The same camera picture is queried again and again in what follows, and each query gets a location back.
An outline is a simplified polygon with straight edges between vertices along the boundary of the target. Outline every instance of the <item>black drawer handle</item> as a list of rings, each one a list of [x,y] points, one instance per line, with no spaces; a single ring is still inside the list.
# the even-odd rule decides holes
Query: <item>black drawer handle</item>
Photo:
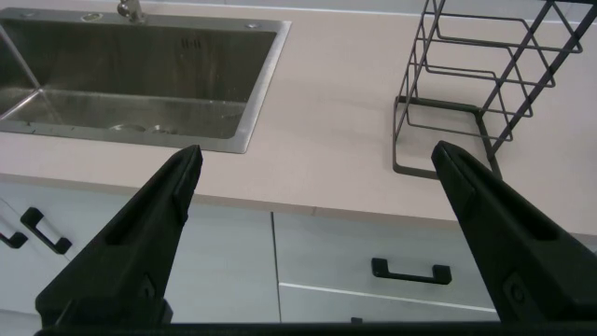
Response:
[[[448,285],[451,282],[450,266],[433,265],[433,276],[419,276],[409,274],[390,273],[388,260],[373,258],[371,260],[373,275],[384,279],[395,279],[405,281],[422,282],[426,284]]]
[[[54,244],[44,235],[44,233],[37,229],[37,224],[39,224],[39,221],[43,217],[44,214],[42,214],[41,211],[37,210],[37,208],[30,207],[24,214],[22,214],[21,223],[27,227],[27,229],[31,230],[31,232],[33,232],[34,235],[52,251],[56,252],[56,254],[66,253],[72,245],[68,239],[62,237],[56,244]]]
[[[12,237],[6,238],[4,234],[0,233],[0,240],[10,248],[21,248],[27,241],[27,236],[20,232],[15,232]]]

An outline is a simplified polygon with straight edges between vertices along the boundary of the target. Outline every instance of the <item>cabinet door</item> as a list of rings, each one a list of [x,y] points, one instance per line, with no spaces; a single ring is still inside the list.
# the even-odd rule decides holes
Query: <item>cabinet door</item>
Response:
[[[280,286],[285,323],[499,321],[492,309],[291,286]]]
[[[270,213],[191,205],[165,296],[173,322],[280,322]]]
[[[13,183],[0,184],[0,197],[20,214],[37,208],[44,215],[37,228],[53,243],[61,237],[68,239],[72,246],[64,255],[70,260],[130,199],[126,195]],[[34,235],[32,239],[39,242]]]
[[[0,198],[0,232],[11,237],[18,231],[28,237],[19,248],[0,243],[0,310],[36,314],[37,294],[68,261],[37,242],[20,218],[21,214]]]

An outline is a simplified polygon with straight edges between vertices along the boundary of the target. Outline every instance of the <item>sink drain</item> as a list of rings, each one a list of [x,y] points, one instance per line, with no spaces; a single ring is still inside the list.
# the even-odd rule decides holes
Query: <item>sink drain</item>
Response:
[[[135,124],[119,124],[109,128],[111,131],[135,131],[135,132],[145,132],[146,128],[140,125]]]
[[[168,126],[163,126],[163,125],[155,125],[154,127],[150,128],[148,131],[152,132],[152,133],[157,133],[157,134],[176,134],[176,133],[178,133],[178,131],[174,127],[168,127]]]

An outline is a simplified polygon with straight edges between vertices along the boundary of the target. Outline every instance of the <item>cabinet drawer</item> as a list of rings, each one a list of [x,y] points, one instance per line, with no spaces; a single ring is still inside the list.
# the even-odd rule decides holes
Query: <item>cabinet drawer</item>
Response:
[[[281,283],[493,308],[461,231],[274,214]],[[373,276],[371,259],[391,273],[431,276],[450,266],[448,285]]]
[[[280,286],[282,322],[499,321],[497,313],[425,302]]]

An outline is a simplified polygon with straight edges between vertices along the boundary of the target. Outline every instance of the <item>kitchen countertop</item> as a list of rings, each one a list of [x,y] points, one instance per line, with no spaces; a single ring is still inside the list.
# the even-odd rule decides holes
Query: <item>kitchen countertop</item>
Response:
[[[115,2],[0,0],[0,7],[116,10]],[[195,202],[457,227],[438,181],[392,170],[392,105],[418,17],[143,3],[162,15],[292,21],[245,154],[203,152]],[[447,21],[457,31],[498,30]],[[546,25],[557,35],[560,25]],[[498,160],[506,182],[570,232],[597,234],[597,29],[570,56],[557,87],[535,102]],[[449,53],[447,58],[455,57]],[[469,97],[470,92],[456,92]],[[417,136],[433,139],[427,131]],[[175,148],[0,133],[0,180],[133,193]],[[403,159],[427,159],[426,150]]]

